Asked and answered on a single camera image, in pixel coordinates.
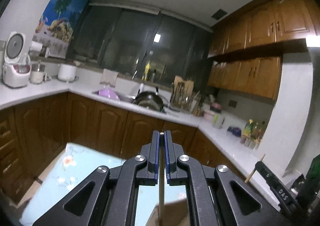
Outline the wooden chopstick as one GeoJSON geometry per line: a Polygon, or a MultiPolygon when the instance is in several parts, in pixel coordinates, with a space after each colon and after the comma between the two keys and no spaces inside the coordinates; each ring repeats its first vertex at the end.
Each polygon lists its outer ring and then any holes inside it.
{"type": "MultiPolygon", "coordinates": [[[[263,154],[263,156],[260,158],[260,162],[262,162],[263,161],[263,159],[265,158],[265,156],[266,156],[266,154],[263,154]]],[[[249,180],[252,178],[252,176],[254,175],[254,173],[255,173],[255,171],[256,171],[256,168],[254,167],[254,169],[251,171],[251,173],[246,177],[246,179],[245,179],[245,183],[248,183],[249,182],[249,180]]]]}
{"type": "Polygon", "coordinates": [[[164,179],[165,179],[165,160],[164,160],[164,132],[159,138],[159,205],[158,205],[158,225],[163,225],[164,212],[164,179]]]}

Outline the dark kitchen window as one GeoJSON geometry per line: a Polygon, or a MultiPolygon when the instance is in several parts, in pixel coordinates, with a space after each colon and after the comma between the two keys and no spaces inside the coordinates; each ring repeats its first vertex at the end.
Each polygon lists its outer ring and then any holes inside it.
{"type": "Polygon", "coordinates": [[[150,64],[148,78],[155,72],[155,83],[168,87],[207,57],[210,37],[207,30],[162,13],[88,6],[67,58],[137,79],[150,64]]]}

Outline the floral light blue tablecloth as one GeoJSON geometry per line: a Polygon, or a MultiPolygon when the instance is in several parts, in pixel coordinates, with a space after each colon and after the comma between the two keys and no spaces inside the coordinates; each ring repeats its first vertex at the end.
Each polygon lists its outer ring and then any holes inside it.
{"type": "MultiPolygon", "coordinates": [[[[45,212],[73,190],[97,167],[114,168],[124,160],[78,144],[68,143],[40,188],[31,198],[20,218],[22,225],[33,225],[45,212]]],[[[184,186],[164,186],[164,203],[186,198],[184,186]]],[[[135,225],[146,225],[154,207],[159,204],[159,186],[140,186],[135,225]]]]}

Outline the dark blue small container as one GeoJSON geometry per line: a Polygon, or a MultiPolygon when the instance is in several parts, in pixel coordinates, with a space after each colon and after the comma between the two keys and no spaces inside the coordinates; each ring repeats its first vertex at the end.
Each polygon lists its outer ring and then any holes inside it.
{"type": "Polygon", "coordinates": [[[227,128],[227,131],[231,132],[236,137],[241,137],[241,134],[242,134],[241,129],[234,126],[230,126],[229,128],[227,128]]]}

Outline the green yellow drink bottle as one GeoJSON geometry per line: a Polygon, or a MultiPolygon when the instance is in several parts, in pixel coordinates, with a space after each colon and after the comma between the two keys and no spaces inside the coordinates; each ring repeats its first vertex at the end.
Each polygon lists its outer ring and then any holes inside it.
{"type": "Polygon", "coordinates": [[[242,131],[242,135],[244,137],[247,137],[247,138],[250,137],[251,132],[253,130],[253,125],[254,125],[254,120],[253,119],[249,119],[249,121],[245,125],[245,128],[242,131]]]}

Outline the pink lidded bowl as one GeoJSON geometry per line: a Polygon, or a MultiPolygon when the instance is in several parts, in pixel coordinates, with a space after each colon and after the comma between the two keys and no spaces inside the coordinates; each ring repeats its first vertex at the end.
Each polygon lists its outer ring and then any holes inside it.
{"type": "Polygon", "coordinates": [[[211,103],[208,108],[203,110],[203,117],[206,121],[212,122],[222,112],[222,106],[217,103],[211,103]]]}

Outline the black wok pan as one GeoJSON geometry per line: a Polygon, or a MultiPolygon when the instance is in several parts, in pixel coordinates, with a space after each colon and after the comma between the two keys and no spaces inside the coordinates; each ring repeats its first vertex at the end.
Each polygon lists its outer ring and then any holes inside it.
{"type": "Polygon", "coordinates": [[[155,92],[143,91],[139,92],[133,103],[140,107],[144,107],[153,111],[162,112],[168,106],[169,101],[166,97],[160,95],[159,88],[155,87],[155,92]]]}

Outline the wooden knife block rack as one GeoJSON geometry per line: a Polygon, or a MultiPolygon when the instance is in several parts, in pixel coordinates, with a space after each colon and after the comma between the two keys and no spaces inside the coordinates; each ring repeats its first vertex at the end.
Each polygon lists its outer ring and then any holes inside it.
{"type": "Polygon", "coordinates": [[[171,85],[170,107],[179,111],[189,112],[193,101],[194,82],[192,80],[183,80],[182,77],[176,75],[171,85]]]}

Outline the pink hanging dish cloth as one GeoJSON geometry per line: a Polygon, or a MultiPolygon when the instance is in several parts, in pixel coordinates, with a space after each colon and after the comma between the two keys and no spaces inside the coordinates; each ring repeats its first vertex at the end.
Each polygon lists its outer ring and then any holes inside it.
{"type": "Polygon", "coordinates": [[[105,85],[105,86],[110,86],[110,87],[115,87],[118,74],[119,73],[116,71],[104,69],[99,84],[105,85]]]}

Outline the yellow dish soap bottle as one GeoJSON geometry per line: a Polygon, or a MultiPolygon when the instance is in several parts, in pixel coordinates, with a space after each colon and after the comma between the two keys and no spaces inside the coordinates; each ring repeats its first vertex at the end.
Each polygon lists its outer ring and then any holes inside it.
{"type": "Polygon", "coordinates": [[[144,81],[146,81],[148,79],[148,73],[149,73],[150,68],[151,68],[151,64],[150,64],[150,61],[148,61],[145,66],[145,69],[144,69],[144,74],[143,74],[144,81]]]}

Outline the glass jar with metal lid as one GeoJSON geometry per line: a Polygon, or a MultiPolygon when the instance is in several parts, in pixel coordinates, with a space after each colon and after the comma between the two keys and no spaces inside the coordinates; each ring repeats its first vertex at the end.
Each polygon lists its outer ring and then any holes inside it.
{"type": "Polygon", "coordinates": [[[31,65],[29,81],[31,84],[41,84],[45,75],[45,65],[40,61],[31,65]]]}

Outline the white rice cooker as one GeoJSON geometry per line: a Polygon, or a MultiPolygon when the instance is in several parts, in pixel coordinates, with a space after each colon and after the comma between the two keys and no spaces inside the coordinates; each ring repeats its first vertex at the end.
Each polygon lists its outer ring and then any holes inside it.
{"type": "Polygon", "coordinates": [[[24,46],[25,35],[11,32],[5,47],[3,65],[3,81],[10,88],[22,88],[29,83],[30,57],[24,46]]]}

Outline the paper towel roll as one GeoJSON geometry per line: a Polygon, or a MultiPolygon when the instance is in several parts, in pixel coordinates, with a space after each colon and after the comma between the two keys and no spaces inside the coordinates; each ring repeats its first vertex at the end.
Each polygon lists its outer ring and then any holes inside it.
{"type": "Polygon", "coordinates": [[[39,42],[32,41],[29,47],[29,51],[33,53],[40,53],[42,50],[43,44],[39,42]]]}

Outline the upper wooden wall cabinets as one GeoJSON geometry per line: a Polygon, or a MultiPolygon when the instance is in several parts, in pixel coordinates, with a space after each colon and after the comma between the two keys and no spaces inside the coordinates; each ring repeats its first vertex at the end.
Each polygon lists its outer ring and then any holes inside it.
{"type": "Polygon", "coordinates": [[[276,99],[283,55],[317,45],[316,0],[254,0],[213,26],[207,85],[276,99]]]}

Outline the tropical fruit wall poster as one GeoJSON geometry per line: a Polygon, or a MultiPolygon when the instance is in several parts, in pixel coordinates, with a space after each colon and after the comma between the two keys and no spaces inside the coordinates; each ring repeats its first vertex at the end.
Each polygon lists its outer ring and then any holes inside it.
{"type": "Polygon", "coordinates": [[[49,57],[64,59],[88,2],[89,0],[50,0],[41,15],[33,41],[47,47],[49,57]]]}

